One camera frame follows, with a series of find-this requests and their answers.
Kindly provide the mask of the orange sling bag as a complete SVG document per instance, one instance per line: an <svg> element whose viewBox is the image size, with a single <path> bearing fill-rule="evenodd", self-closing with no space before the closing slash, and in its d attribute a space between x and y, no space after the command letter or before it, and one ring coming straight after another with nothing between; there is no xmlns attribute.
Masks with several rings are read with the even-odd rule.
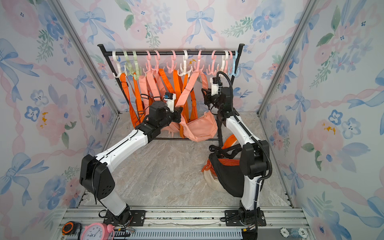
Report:
<svg viewBox="0 0 384 240"><path fill-rule="evenodd" d="M183 84L180 83L181 77L178 75L178 71L174 71L174 84L175 84L175 90L177 94L177 103L175 107L183 107L185 105L185 103L187 102L188 96L190 95L191 91L194 88L194 85L197 81L198 76L199 76L199 73L192 73L186 87L182 90ZM189 138L192 141L195 141L195 142L197 141L197 137L192 133L192 130L188 126L183 113L181 113L180 126L183 127L183 136Z"/></svg>

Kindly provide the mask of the pink crossbody bag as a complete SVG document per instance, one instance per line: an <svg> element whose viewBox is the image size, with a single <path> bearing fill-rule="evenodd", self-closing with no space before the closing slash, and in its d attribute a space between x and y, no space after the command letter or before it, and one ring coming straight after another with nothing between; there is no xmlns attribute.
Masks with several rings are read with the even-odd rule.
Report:
<svg viewBox="0 0 384 240"><path fill-rule="evenodd" d="M204 75L201 72L194 72L194 73L199 73L198 77L202 79L203 88L209 89L206 75ZM206 141L214 137L218 131L218 125L217 125L216 119L210 111L205 112L202 117L197 118L196 120L193 120L191 122L188 122L187 124L192 130L192 133L197 137L196 142Z"/></svg>

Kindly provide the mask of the black crossbody bag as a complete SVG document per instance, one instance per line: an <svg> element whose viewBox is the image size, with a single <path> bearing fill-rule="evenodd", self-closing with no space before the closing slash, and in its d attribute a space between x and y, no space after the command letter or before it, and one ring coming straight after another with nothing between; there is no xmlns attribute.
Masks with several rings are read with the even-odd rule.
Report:
<svg viewBox="0 0 384 240"><path fill-rule="evenodd" d="M233 197L241 198L244 192L244 175L240 166L224 166L218 160L218 151L210 151L209 160L223 188Z"/></svg>

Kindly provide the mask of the beige crossbody bag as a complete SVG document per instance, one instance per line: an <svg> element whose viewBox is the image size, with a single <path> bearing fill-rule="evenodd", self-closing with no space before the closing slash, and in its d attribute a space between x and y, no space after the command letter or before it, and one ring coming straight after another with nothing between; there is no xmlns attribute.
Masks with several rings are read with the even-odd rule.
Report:
<svg viewBox="0 0 384 240"><path fill-rule="evenodd" d="M223 192L223 193L226 192L226 190L223 188L223 186L220 183L220 181L218 180L218 178L215 178L215 176L212 174L212 172L210 170L203 171L203 174L204 174L204 178L205 178L205 180L206 180L206 182L210 188L212 188L213 190L219 191L219 192Z"/></svg>

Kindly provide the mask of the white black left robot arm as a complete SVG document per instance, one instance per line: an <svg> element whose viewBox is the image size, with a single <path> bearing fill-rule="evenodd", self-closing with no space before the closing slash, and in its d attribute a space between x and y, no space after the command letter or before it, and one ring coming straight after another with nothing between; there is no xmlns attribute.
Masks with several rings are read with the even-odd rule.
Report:
<svg viewBox="0 0 384 240"><path fill-rule="evenodd" d="M112 173L136 150L154 140L161 130L171 123L180 123L182 107L170 109L165 102L155 101L149 114L125 138L109 149L82 159L80 184L107 209L107 218L114 223L127 225L131 219L129 205L115 190Z"/></svg>

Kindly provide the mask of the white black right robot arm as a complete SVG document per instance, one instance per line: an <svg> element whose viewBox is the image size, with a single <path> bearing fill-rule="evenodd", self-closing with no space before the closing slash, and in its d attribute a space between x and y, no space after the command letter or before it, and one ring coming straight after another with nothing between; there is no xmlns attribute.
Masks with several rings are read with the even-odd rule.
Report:
<svg viewBox="0 0 384 240"><path fill-rule="evenodd" d="M228 223L238 219L244 231L258 234L263 216L259 196L264 181L273 172L269 144L260 140L242 121L235 110L233 83L229 76L219 71L212 78L212 86L202 90L205 104L217 109L218 126L225 126L232 135L227 139L228 147L210 146L209 162L224 191L240 198L237 215L223 217Z"/></svg>

